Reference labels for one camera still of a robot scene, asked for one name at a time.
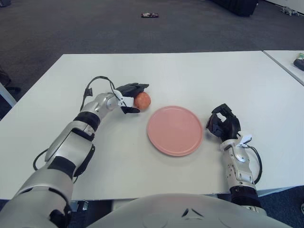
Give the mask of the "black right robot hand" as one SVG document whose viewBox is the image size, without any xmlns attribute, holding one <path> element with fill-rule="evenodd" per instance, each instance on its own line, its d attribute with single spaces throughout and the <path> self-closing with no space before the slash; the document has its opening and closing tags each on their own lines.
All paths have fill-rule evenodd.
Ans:
<svg viewBox="0 0 304 228">
<path fill-rule="evenodd" d="M 206 128 L 222 142 L 237 139 L 237 134 L 241 131 L 238 118 L 226 104 L 221 104 L 211 112 Z"/>
</svg>

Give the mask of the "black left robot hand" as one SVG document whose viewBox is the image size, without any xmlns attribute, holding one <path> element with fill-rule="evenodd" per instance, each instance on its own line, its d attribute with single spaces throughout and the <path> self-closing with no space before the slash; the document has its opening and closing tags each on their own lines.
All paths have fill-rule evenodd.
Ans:
<svg viewBox="0 0 304 228">
<path fill-rule="evenodd" d="M 140 109 L 134 107 L 135 98 L 149 86 L 149 84 L 130 83 L 115 89 L 119 93 L 119 102 L 124 114 L 137 114 Z"/>
</svg>

